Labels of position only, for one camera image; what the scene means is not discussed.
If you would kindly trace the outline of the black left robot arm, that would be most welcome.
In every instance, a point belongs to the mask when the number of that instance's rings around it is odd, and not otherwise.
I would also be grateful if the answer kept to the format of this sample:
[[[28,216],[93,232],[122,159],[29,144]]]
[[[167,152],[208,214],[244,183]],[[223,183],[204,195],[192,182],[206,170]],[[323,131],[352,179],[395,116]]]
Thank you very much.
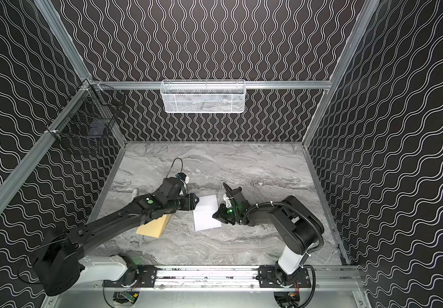
[[[48,231],[31,257],[32,268],[46,295],[60,295],[78,282],[86,269],[80,260],[88,252],[165,214],[195,210],[199,201],[197,195],[188,191],[185,180],[165,178],[156,191],[135,197],[112,214],[81,227]]]

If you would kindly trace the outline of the blue floral letter paper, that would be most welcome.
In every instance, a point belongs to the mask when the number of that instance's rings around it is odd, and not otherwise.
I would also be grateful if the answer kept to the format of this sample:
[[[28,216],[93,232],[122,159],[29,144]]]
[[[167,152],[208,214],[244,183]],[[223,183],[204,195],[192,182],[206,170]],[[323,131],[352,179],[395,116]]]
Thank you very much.
[[[218,210],[218,201],[216,195],[202,196],[193,211],[194,231],[220,228],[221,222],[212,216]]]

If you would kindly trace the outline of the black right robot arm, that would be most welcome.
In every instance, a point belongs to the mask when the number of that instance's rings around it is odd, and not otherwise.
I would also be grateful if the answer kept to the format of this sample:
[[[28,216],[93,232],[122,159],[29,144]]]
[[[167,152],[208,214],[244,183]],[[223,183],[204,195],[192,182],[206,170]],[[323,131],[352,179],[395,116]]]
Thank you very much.
[[[277,261],[279,272],[286,276],[295,274],[313,252],[323,248],[325,228],[322,222],[297,197],[251,205],[241,187],[233,189],[225,182],[223,187],[225,201],[212,217],[230,225],[272,224],[285,244]]]

